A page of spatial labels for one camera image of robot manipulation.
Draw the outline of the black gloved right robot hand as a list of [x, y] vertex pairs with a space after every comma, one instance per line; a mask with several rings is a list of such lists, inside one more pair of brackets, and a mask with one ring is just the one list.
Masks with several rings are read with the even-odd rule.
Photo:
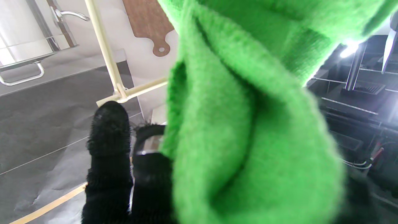
[[165, 125], [131, 126], [125, 108], [108, 101], [95, 112], [87, 149], [91, 156], [81, 212], [83, 224], [177, 224], [172, 204], [172, 165], [157, 149]]

